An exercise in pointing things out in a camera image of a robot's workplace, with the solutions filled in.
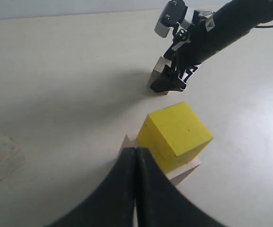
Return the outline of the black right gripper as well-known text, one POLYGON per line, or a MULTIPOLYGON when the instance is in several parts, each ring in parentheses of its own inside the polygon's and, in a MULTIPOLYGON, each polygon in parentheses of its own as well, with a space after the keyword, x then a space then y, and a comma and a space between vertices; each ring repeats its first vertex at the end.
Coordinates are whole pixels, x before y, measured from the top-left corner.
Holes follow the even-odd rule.
POLYGON ((182 92, 188 80, 196 73, 203 63, 199 56, 204 50, 204 38, 197 35, 175 35, 173 42, 164 57, 171 61, 150 84, 155 93, 168 91, 182 92))

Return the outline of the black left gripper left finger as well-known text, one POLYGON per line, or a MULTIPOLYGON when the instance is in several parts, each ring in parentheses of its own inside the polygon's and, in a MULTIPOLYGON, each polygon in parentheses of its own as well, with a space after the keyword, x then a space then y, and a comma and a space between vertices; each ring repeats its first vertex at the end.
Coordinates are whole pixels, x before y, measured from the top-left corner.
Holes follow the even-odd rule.
POLYGON ((136 149, 122 150, 100 185, 50 227, 132 227, 136 149))

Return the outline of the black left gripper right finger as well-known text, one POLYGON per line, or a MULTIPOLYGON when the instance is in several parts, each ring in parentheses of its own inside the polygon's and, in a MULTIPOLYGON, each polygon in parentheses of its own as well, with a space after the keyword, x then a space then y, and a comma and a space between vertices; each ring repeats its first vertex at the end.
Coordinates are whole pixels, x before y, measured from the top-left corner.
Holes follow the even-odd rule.
POLYGON ((140 227, 222 227, 167 179, 149 149, 136 148, 135 200, 140 227))

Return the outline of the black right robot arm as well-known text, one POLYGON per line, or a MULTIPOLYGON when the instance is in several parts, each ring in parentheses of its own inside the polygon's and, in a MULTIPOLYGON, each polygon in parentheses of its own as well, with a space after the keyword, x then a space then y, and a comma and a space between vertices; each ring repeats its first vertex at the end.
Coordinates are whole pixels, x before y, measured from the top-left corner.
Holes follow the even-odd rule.
POLYGON ((169 1, 154 31, 165 38, 172 28, 173 40, 150 88, 155 93, 184 91, 204 61, 272 20, 273 0, 232 0, 209 17, 182 0, 169 1))

